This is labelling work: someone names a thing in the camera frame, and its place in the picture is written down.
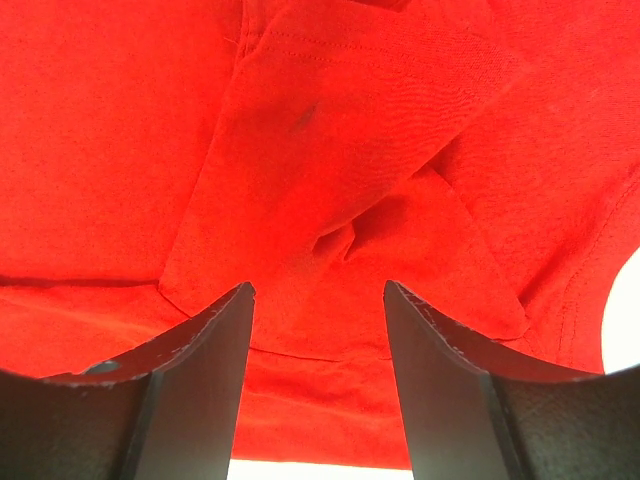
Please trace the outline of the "red t-shirt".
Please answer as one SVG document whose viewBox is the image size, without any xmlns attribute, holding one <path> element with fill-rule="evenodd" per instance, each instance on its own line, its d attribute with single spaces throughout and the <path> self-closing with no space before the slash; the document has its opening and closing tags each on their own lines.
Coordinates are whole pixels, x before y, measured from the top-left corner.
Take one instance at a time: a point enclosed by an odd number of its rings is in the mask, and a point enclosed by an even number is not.
<svg viewBox="0 0 640 480">
<path fill-rule="evenodd" d="M 1 365 L 256 289 L 234 451 L 409 463 L 397 280 L 599 373 L 639 249 L 635 1 L 5 1 Z"/>
</svg>

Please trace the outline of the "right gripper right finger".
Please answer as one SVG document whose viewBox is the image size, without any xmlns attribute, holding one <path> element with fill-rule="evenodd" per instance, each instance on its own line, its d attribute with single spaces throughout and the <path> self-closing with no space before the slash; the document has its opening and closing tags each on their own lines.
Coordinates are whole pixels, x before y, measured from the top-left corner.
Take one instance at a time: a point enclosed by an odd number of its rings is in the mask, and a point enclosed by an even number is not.
<svg viewBox="0 0 640 480">
<path fill-rule="evenodd" d="M 384 307 L 417 479 L 635 479 L 639 371 L 509 349 L 390 281 Z"/>
</svg>

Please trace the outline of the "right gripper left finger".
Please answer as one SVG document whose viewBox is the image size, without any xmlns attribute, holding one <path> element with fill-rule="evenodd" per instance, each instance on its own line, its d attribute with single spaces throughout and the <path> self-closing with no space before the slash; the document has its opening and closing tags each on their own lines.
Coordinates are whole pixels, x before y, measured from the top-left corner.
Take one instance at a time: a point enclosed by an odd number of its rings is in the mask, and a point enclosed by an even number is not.
<svg viewBox="0 0 640 480">
<path fill-rule="evenodd" d="M 79 374 L 1 375 L 1 475 L 223 479 L 252 331 L 242 283 L 195 317 Z"/>
</svg>

